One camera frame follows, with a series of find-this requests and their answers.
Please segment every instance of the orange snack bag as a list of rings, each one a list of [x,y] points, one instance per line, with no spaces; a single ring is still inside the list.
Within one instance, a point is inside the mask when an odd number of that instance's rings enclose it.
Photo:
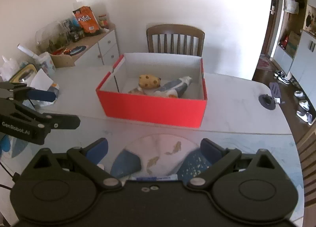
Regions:
[[[87,36],[95,36],[101,33],[90,7],[83,6],[78,10],[74,10],[73,13]]]

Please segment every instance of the white tote bag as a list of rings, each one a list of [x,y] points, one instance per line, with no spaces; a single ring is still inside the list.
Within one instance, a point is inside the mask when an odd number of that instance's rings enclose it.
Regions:
[[[292,14],[298,14],[299,12],[299,4],[298,2],[294,0],[285,0],[285,11],[292,13]]]

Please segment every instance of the yellow spotted plush toy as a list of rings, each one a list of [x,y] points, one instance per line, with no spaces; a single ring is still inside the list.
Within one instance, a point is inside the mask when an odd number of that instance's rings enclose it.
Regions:
[[[157,78],[152,75],[141,75],[139,76],[139,86],[142,89],[153,89],[160,87],[161,78]]]

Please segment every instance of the red rug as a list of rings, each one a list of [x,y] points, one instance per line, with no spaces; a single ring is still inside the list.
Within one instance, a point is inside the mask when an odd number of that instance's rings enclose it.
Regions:
[[[256,68],[271,71],[271,72],[276,71],[276,67],[273,65],[270,59],[265,56],[259,57],[258,65]]]

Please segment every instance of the open box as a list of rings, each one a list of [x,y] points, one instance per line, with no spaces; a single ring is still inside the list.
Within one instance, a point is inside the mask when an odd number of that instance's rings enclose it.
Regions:
[[[193,78],[182,98],[129,94],[138,78],[151,74],[161,85],[184,76]],[[126,53],[96,88],[108,117],[198,128],[207,102],[202,58],[163,53]]]

